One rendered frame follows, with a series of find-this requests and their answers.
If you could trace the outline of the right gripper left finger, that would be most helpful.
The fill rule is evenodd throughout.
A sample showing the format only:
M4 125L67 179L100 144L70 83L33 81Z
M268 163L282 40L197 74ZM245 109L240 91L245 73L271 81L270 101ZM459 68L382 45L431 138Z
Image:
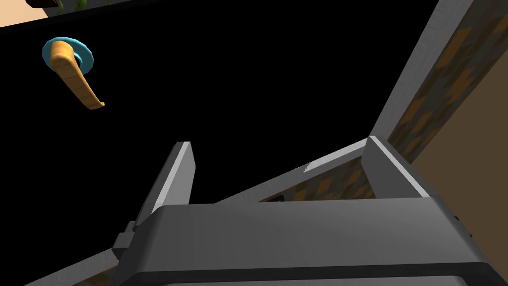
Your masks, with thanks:
M143 203L135 226L140 226L161 206L187 205L190 201L195 170L191 143L175 143Z

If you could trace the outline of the black door leaf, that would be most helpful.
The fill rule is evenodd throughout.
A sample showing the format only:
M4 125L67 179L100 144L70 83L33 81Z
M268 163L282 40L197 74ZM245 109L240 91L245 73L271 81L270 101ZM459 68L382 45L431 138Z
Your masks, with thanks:
M112 247L177 141L215 203L365 138L438 0L135 0L0 28L0 286ZM44 62L76 39L102 108Z

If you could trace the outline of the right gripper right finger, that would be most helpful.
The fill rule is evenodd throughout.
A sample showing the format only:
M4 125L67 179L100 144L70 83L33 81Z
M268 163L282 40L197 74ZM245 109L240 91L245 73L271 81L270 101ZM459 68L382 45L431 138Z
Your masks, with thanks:
M361 164L378 199L429 197L395 151L376 136L367 138Z

